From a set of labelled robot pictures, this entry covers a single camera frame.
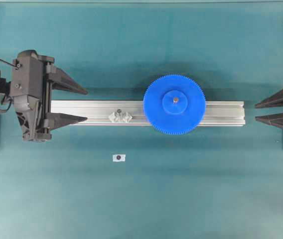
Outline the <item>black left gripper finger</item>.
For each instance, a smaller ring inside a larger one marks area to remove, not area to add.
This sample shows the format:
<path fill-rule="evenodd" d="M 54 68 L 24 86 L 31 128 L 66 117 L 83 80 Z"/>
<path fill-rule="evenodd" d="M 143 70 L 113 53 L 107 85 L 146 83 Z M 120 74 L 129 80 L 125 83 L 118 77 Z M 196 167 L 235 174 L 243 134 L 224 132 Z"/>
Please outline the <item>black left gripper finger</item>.
<path fill-rule="evenodd" d="M 44 128 L 57 129 L 86 120 L 86 117 L 67 115 L 63 113 L 47 113 L 46 118 L 44 119 Z"/>
<path fill-rule="evenodd" d="M 68 74 L 54 65 L 47 65 L 47 80 L 53 90 L 61 90 L 87 95 L 88 91 L 76 83 Z"/>

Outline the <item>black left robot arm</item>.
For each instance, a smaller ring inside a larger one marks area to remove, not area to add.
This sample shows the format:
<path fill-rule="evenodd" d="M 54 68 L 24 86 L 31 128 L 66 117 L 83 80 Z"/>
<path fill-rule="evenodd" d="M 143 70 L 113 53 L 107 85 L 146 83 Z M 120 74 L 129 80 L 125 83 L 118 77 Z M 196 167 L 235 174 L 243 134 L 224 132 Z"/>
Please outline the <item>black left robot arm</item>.
<path fill-rule="evenodd" d="M 14 107 L 25 141 L 48 141 L 52 130 L 87 120 L 51 111 L 53 90 L 88 93 L 54 62 L 53 57 L 25 50 L 10 63 L 11 81 L 7 82 L 0 75 L 0 104 Z"/>

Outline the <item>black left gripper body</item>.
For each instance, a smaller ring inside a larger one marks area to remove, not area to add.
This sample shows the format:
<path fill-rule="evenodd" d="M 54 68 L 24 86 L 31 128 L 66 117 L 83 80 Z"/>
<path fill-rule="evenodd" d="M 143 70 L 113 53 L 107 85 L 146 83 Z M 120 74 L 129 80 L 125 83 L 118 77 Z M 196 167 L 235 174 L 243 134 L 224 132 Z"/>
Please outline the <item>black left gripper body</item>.
<path fill-rule="evenodd" d="M 51 139 L 43 127 L 45 113 L 45 64 L 35 50 L 25 50 L 13 60 L 10 94 L 25 141 L 45 142 Z"/>

